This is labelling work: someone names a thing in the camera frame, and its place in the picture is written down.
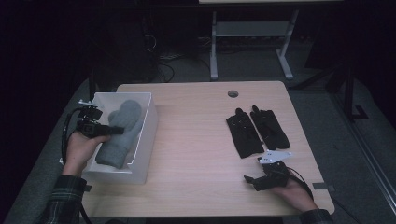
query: gray fabric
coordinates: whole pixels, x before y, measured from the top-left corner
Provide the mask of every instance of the gray fabric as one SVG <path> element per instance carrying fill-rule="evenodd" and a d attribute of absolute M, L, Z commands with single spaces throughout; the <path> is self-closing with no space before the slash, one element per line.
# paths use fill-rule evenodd
<path fill-rule="evenodd" d="M 102 144 L 95 158 L 98 164 L 122 168 L 132 142 L 143 126 L 143 120 L 139 119 L 141 112 L 138 102 L 128 100 L 122 103 L 120 110 L 110 113 L 109 126 L 118 126 L 125 130 L 123 134 L 112 135 L 108 142 Z"/>

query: metal frame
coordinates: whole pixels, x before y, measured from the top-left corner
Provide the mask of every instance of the metal frame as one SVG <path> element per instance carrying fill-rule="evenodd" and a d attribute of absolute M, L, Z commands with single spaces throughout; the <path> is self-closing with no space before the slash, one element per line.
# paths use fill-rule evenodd
<path fill-rule="evenodd" d="M 214 11 L 210 52 L 210 80 L 216 81 L 219 78 L 216 56 L 217 36 L 285 36 L 285 41 L 282 47 L 276 50 L 276 55 L 286 79 L 293 79 L 293 74 L 285 56 L 298 13 L 299 10 L 295 9 L 289 21 L 217 21 L 217 12 Z"/>

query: table hole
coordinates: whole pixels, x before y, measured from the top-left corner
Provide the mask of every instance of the table hole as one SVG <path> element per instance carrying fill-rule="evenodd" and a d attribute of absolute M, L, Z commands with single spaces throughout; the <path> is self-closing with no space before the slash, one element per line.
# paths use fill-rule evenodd
<path fill-rule="evenodd" d="M 230 96 L 231 98 L 235 98 L 239 95 L 239 93 L 237 91 L 228 91 L 228 96 Z"/>

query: dark jacket sleeve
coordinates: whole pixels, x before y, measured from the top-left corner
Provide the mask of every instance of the dark jacket sleeve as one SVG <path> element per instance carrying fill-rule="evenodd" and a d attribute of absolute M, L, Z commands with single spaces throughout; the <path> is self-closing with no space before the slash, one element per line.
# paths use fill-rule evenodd
<path fill-rule="evenodd" d="M 87 181 L 71 175 L 59 176 L 47 207 L 36 223 L 79 223 L 79 210 Z"/>
<path fill-rule="evenodd" d="M 332 217 L 327 210 L 315 209 L 300 214 L 303 224 L 332 224 Z"/>

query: wooden table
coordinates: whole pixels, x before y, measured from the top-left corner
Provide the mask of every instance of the wooden table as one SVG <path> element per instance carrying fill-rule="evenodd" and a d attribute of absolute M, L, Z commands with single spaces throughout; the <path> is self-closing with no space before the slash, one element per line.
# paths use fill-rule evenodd
<path fill-rule="evenodd" d="M 147 183 L 95 185 L 83 204 L 91 217 L 287 216 L 297 211 L 269 191 L 256 191 L 244 175 L 263 176 L 259 155 L 240 159 L 226 119 L 237 107 L 271 109 L 290 140 L 283 160 L 313 190 L 320 208 L 334 211 L 323 179 L 282 82 L 207 82 L 121 85 L 118 91 L 152 92 L 159 116 Z M 228 91 L 238 91 L 236 98 Z"/>

